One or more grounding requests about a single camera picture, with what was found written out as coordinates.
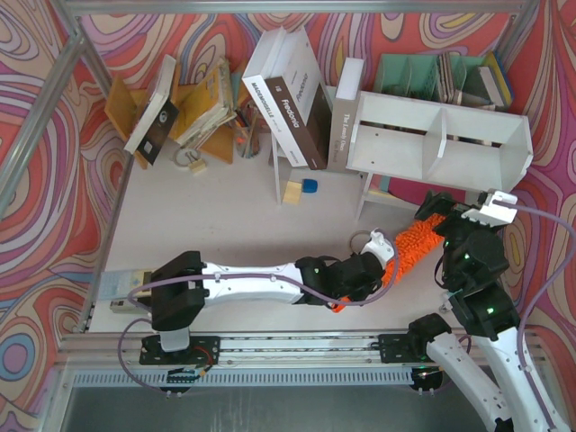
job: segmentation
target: table surface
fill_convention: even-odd
[[[232,165],[206,158],[204,172],[192,175],[170,158],[168,143],[148,170],[135,166],[112,240],[106,271],[155,268],[186,250],[202,260],[229,266],[273,266],[300,257],[349,256],[357,230],[384,229],[391,237],[405,230],[414,212],[367,203],[355,220],[362,180],[358,175],[294,169],[292,179],[314,178],[317,193],[299,204],[278,205],[269,136],[253,159],[235,155]],[[358,250],[365,237],[355,241]],[[438,248],[379,301],[340,313],[318,306],[269,301],[227,303],[202,310],[192,331],[335,331],[405,329],[414,319],[437,311],[442,289],[433,280]],[[91,332],[122,331],[135,316],[114,314],[109,301],[97,301]],[[460,327],[452,313],[446,320]],[[133,331],[146,331],[144,323]]]

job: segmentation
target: book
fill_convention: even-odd
[[[326,169],[332,105],[304,29],[284,37],[265,83],[308,167]]]
[[[484,61],[482,62],[483,66],[488,66],[494,72],[494,76],[496,77],[496,82],[499,87],[500,93],[502,94],[502,98],[504,99],[504,103],[506,104],[507,109],[512,105],[512,101],[514,100],[514,93],[512,92],[512,85],[508,81],[508,77],[504,73],[504,67],[502,67],[500,60],[495,52],[491,51],[486,54]]]
[[[151,165],[154,165],[177,116],[178,109],[176,106],[170,101],[166,101],[138,145],[137,151]]]
[[[268,78],[266,84],[280,105],[282,116],[288,123],[294,139],[310,169],[326,169],[328,166],[330,115],[326,96],[318,85],[310,108],[308,121],[305,121],[296,108],[296,102],[281,77]]]
[[[246,66],[242,81],[290,164],[293,167],[305,167],[306,159],[265,82],[271,76],[286,34],[283,27],[262,33]]]
[[[165,55],[160,69],[148,85],[147,95],[136,109],[136,125],[132,130],[124,149],[134,153],[140,146],[150,126],[160,114],[172,90],[172,77],[176,60]]]
[[[488,66],[475,67],[468,74],[463,86],[463,92],[466,95],[475,96],[480,98],[480,100],[486,101],[485,104],[494,104],[497,110],[507,109],[496,83],[494,72]]]
[[[336,97],[332,103],[332,124],[328,151],[328,170],[346,170],[352,129],[360,104],[360,94],[365,73],[365,61],[347,58],[338,80]]]
[[[230,65],[220,58],[202,81],[182,101],[175,141],[198,149],[222,124],[233,119]]]

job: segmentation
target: white wooden shelf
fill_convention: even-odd
[[[525,116],[362,92],[347,167],[466,191],[509,192],[532,157]]]

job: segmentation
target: orange brush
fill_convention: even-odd
[[[427,220],[416,220],[410,228],[396,236],[400,268],[396,274],[395,283],[442,242],[442,237],[438,236],[432,229],[443,220],[444,216],[433,214]],[[384,285],[392,278],[394,266],[396,266],[396,260],[392,259],[386,266],[386,273],[382,278]]]

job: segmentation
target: cable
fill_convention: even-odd
[[[440,283],[440,281],[438,281],[438,279],[437,279],[438,270],[440,268],[440,265],[442,264],[442,258],[443,258],[443,256],[441,256],[440,259],[438,259],[438,262],[436,263],[436,267],[434,267],[434,282],[436,282],[436,285],[438,285],[440,288],[444,288],[444,284]]]
[[[528,380],[528,383],[530,384],[530,388],[532,389],[532,392],[534,392],[536,400],[538,401],[538,405],[540,405],[540,409],[544,413],[546,421],[548,422],[548,426],[551,429],[554,429],[554,428],[556,428],[556,425],[554,424],[554,421],[552,420],[552,416],[550,415],[550,412],[548,411],[548,408],[546,407],[545,402],[542,399],[542,395],[540,394],[540,391],[536,387],[536,383],[534,381],[534,378],[532,377],[532,374],[530,373],[530,371],[527,368],[526,357],[524,355],[524,335],[526,332],[526,325],[527,325],[528,316],[534,310],[536,303],[538,302],[540,297],[542,297],[542,295],[546,292],[546,290],[548,290],[548,288],[552,285],[554,280],[564,271],[564,268],[566,268],[566,266],[568,265],[568,263],[570,263],[570,261],[574,257],[574,254],[576,253],[576,231],[574,230],[572,225],[570,225],[570,223],[566,222],[565,220],[563,220],[563,219],[559,218],[558,216],[551,214],[547,211],[542,211],[539,209],[533,209],[531,207],[526,207],[524,205],[519,205],[519,204],[511,204],[509,202],[503,202],[503,201],[493,201],[493,202],[497,205],[502,206],[502,207],[507,207],[509,209],[515,209],[515,210],[519,210],[522,212],[532,213],[536,216],[540,216],[543,218],[547,218],[551,221],[554,221],[558,225],[562,225],[563,227],[566,228],[566,230],[570,234],[570,237],[572,240],[571,248],[566,253],[564,260],[560,263],[560,265],[558,265],[556,270],[552,273],[552,275],[548,278],[548,280],[546,280],[546,282],[544,282],[542,287],[536,292],[535,296],[532,298],[530,303],[526,306],[526,309],[524,310],[524,315],[522,316],[522,319],[520,320],[520,325],[518,326],[518,335],[517,335],[517,341],[516,341],[520,365],[522,366],[522,369],[524,370],[524,374],[526,375],[526,379]]]
[[[356,252],[354,251],[354,248],[352,247],[352,242],[360,234],[365,234],[366,236],[370,236],[370,231],[362,229],[362,230],[359,230],[359,231],[355,232],[354,234],[352,234],[352,236],[350,236],[350,240],[348,241],[348,248],[350,249],[350,252],[352,252],[353,254],[355,254]]]
[[[193,346],[192,350],[200,351],[201,353],[206,354],[206,365],[212,366],[214,365],[214,361],[212,360],[212,355],[208,352],[208,350],[204,349],[201,346]]]
[[[217,278],[221,279],[221,280],[252,279],[252,278],[254,278],[254,279],[275,278],[276,280],[284,281],[288,284],[292,284],[294,286],[297,286],[298,288],[305,291],[306,293],[313,295],[314,297],[318,297],[319,299],[323,300],[324,302],[333,303],[333,304],[341,304],[343,306],[364,306],[365,304],[370,304],[372,302],[377,301],[383,295],[385,295],[388,292],[388,290],[390,290],[390,288],[392,287],[392,283],[396,280],[396,274],[398,273],[398,270],[400,268],[400,259],[398,257],[398,249],[396,248],[396,244],[393,241],[391,241],[390,243],[392,246],[392,251],[394,252],[393,259],[395,261],[394,270],[392,271],[392,277],[391,277],[390,281],[388,281],[388,283],[386,284],[385,287],[381,288],[378,292],[375,292],[372,297],[370,297],[369,299],[366,299],[366,300],[341,301],[341,300],[337,300],[337,299],[332,299],[331,297],[328,297],[327,295],[324,295],[320,292],[317,292],[317,291],[313,290],[312,288],[310,288],[309,286],[304,285],[303,283],[300,283],[300,282],[292,279],[291,277],[284,276],[283,274],[265,274],[265,273],[219,274],[218,277],[216,276],[216,274],[191,274],[188,276],[173,277],[171,279],[164,279],[162,281],[146,283],[145,285],[142,285],[138,288],[134,288],[133,290],[131,290],[128,293],[127,300],[128,300],[128,302],[130,302],[131,304],[133,304],[137,308],[141,308],[141,309],[144,309],[145,311],[150,312],[151,311],[150,307],[145,306],[136,300],[136,298],[134,296],[137,293],[140,293],[140,292],[146,291],[146,290],[151,290],[153,288],[158,288],[159,286],[169,285],[169,284],[178,284],[181,282],[190,282],[190,281],[206,281],[206,280],[213,281],[213,280],[216,280]]]
[[[470,350],[472,349],[472,337],[470,335],[464,335],[458,339],[458,342],[461,344],[468,339],[468,346],[466,347],[466,354],[470,354]]]
[[[135,319],[133,322],[131,322],[130,324],[128,324],[128,326],[126,326],[126,328],[124,329],[124,331],[120,334],[120,337],[118,338],[118,346],[116,349],[116,354],[118,355],[118,362],[120,363],[120,367],[122,368],[122,370],[124,371],[125,374],[128,375],[128,377],[133,380],[136,384],[138,384],[141,387],[144,387],[145,389],[149,389],[152,390],[155,393],[159,393],[162,394],[163,396],[166,396],[167,398],[170,397],[170,395],[172,394],[171,391],[163,391],[161,389],[159,389],[158,387],[154,387],[153,385],[150,385],[146,382],[143,382],[140,378],[138,378],[134,373],[132,373],[130,371],[130,369],[128,369],[128,366],[126,365],[126,362],[124,362],[124,359],[122,358],[122,342],[124,341],[124,339],[126,338],[126,335],[128,334],[128,331],[135,325],[138,324],[139,322],[147,322],[148,324],[152,324],[152,321],[150,321],[147,318],[137,318]],[[204,374],[206,372],[208,372],[208,370],[210,370],[212,368],[213,365],[213,361],[212,361],[212,356],[210,355],[210,353],[204,349],[201,346],[195,346],[193,349],[197,349],[199,351],[204,352],[207,356],[208,356],[208,361],[209,364],[207,365],[207,368],[204,369]],[[207,390],[207,391],[192,391],[192,387],[189,388],[188,390],[186,390],[184,393],[181,392],[177,392],[176,395],[178,397],[181,396],[199,396],[199,395],[204,395],[206,393],[214,393],[217,391],[214,390]]]
[[[319,256],[318,259],[322,260],[322,261],[340,261],[338,258],[334,257],[334,256],[330,256],[330,255],[322,255]]]
[[[122,358],[122,342],[124,341],[124,338],[126,338],[128,330],[130,330],[134,326],[134,324],[138,324],[139,322],[147,322],[150,325],[152,324],[152,321],[150,321],[149,319],[137,318],[133,322],[131,322],[128,326],[126,326],[124,331],[120,334],[120,337],[118,337],[118,348],[116,350],[116,354],[118,355],[118,361],[120,362],[120,366],[124,371],[124,373],[127,374],[136,384],[144,387],[145,389],[150,389],[153,392],[161,393],[162,395],[167,395],[165,391],[162,391],[158,387],[154,387],[146,382],[143,382],[140,378],[138,378],[136,375],[130,372],[128,366],[126,366],[126,364],[124,363],[124,359]]]

